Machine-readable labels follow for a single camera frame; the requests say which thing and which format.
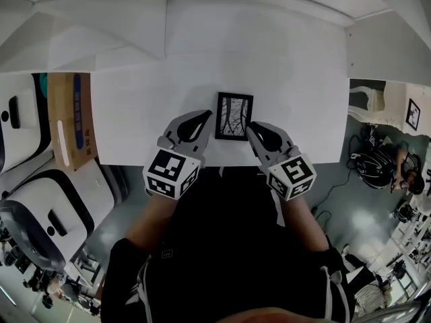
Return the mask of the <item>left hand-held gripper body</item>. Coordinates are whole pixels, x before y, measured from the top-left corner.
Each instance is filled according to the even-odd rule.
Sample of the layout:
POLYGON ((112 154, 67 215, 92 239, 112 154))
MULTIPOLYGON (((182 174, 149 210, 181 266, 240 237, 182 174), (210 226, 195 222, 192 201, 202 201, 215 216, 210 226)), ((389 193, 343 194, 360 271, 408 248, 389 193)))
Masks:
POLYGON ((194 143, 175 143, 168 137, 159 137, 144 165, 145 189, 152 194, 179 200, 196 181, 205 163, 205 149, 206 141, 202 138, 194 143))

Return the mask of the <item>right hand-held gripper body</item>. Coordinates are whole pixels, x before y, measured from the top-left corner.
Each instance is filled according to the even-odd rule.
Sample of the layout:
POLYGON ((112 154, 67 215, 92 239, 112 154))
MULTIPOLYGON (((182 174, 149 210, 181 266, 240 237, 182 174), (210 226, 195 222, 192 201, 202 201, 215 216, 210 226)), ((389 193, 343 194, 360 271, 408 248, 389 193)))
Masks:
POLYGON ((309 191, 317 177, 307 154, 296 145, 278 156, 267 168, 266 175, 267 185, 283 201, 290 201, 309 191))

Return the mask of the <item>black picture frame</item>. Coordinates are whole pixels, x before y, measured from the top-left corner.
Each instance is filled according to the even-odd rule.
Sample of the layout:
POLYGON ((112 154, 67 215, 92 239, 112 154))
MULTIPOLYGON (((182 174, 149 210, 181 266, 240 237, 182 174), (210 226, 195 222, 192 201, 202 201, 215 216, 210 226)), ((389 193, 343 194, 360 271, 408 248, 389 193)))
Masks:
POLYGON ((248 141, 246 128, 251 123, 253 100, 248 94, 218 93, 215 139, 248 141))

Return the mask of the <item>person's right forearm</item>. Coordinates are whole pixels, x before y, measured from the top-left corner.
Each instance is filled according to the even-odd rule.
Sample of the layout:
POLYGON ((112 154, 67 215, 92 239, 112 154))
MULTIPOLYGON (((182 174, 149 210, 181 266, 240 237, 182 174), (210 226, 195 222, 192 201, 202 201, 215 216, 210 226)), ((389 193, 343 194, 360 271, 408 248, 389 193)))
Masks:
POLYGON ((281 202, 281 213, 285 226, 299 239, 309 252, 325 252, 328 241, 317 223, 303 196, 281 202))

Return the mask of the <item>person's left forearm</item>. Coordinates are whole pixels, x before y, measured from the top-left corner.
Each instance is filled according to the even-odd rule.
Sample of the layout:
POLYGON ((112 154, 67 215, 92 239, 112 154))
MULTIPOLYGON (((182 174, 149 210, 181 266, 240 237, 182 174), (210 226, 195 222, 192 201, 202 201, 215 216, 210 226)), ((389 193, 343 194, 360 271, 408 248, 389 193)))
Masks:
POLYGON ((137 250, 151 256, 161 245, 174 215, 178 201, 154 194, 146 203, 140 216, 132 223, 126 239, 137 250))

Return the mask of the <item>black backpack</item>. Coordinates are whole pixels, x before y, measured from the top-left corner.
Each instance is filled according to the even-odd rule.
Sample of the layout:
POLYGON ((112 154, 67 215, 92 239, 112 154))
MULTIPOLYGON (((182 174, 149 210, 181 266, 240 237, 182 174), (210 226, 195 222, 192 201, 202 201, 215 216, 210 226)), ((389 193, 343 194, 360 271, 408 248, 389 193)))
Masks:
POLYGON ((398 147, 392 143, 372 145, 367 142, 350 154, 361 180, 369 187, 382 190, 392 185, 398 147))

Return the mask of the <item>person's black shirt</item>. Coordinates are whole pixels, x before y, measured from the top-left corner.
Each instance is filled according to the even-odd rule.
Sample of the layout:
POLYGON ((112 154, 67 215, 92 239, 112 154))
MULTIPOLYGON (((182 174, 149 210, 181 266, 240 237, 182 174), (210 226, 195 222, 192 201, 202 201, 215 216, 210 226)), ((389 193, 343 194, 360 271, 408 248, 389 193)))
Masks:
POLYGON ((126 237, 112 247, 101 323, 224 323, 259 308, 351 323, 340 253, 328 240, 325 252, 305 249, 257 171, 205 168, 177 201, 151 256, 126 237))

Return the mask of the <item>white and black machine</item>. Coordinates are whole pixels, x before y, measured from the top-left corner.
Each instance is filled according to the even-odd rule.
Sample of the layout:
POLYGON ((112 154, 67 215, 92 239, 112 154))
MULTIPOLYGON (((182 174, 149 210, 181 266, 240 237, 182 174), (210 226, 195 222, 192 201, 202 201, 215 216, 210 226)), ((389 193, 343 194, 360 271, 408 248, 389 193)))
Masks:
POLYGON ((0 75, 0 174, 51 148, 39 73, 0 75))
POLYGON ((114 207, 99 168, 49 169, 26 180, 0 202, 0 219, 36 266, 61 271, 114 207))

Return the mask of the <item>cardboard box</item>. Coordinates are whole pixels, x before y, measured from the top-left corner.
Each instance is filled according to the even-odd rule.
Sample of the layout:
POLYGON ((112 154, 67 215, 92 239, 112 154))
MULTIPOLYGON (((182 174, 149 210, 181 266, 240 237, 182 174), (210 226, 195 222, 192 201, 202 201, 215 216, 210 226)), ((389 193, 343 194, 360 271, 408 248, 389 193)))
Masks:
POLYGON ((89 73, 47 75, 48 120, 57 165, 76 171, 98 156, 89 73))

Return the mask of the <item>cream dressing table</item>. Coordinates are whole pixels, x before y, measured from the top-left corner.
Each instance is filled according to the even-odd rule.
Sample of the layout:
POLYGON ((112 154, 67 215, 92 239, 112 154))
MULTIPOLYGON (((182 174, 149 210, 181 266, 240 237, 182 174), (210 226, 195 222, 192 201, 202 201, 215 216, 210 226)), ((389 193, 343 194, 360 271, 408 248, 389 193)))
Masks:
POLYGON ((406 134, 431 138, 431 87, 396 81, 385 82, 383 89, 353 87, 348 114, 363 123, 389 125, 406 134), (409 99, 421 110, 416 131, 405 121, 409 99))

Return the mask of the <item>white shelf hutch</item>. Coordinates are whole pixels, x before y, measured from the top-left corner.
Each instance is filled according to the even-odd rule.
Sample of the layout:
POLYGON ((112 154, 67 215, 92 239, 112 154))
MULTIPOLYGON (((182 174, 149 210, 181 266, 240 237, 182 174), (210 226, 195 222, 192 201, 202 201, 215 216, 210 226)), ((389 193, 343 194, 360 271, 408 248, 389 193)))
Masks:
POLYGON ((383 0, 0 0, 0 75, 114 71, 173 53, 286 56, 386 13, 383 0))

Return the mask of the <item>small framed picture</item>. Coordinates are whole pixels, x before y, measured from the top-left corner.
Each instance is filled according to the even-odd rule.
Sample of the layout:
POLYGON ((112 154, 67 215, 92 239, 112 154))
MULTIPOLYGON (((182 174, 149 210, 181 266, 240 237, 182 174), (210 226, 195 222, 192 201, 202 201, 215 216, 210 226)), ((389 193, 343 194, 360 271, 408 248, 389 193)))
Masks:
POLYGON ((420 112, 419 106, 412 99, 409 99, 405 121, 415 131, 418 129, 420 112))

